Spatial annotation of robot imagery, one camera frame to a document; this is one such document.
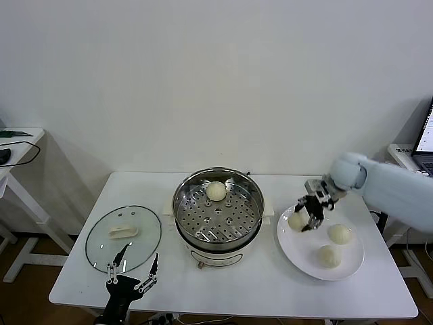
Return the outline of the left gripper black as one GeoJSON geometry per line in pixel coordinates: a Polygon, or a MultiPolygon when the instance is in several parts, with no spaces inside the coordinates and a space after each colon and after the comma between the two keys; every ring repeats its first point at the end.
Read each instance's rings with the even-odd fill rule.
{"type": "Polygon", "coordinates": [[[118,266],[129,247],[130,244],[126,244],[120,252],[116,254],[114,260],[107,264],[106,288],[110,294],[110,298],[104,312],[101,314],[101,320],[126,320],[130,304],[133,301],[140,300],[142,293],[146,293],[158,281],[159,253],[156,253],[148,277],[143,282],[128,276],[117,277],[118,266]]]}

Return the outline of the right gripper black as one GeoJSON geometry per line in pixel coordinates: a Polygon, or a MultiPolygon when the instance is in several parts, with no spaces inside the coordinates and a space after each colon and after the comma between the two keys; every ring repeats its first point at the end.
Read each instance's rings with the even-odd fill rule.
{"type": "Polygon", "coordinates": [[[298,199],[294,212],[306,209],[309,214],[307,224],[301,232],[316,230],[325,219],[324,210],[332,211],[338,202],[337,192],[327,184],[306,184],[308,195],[298,199]]]}

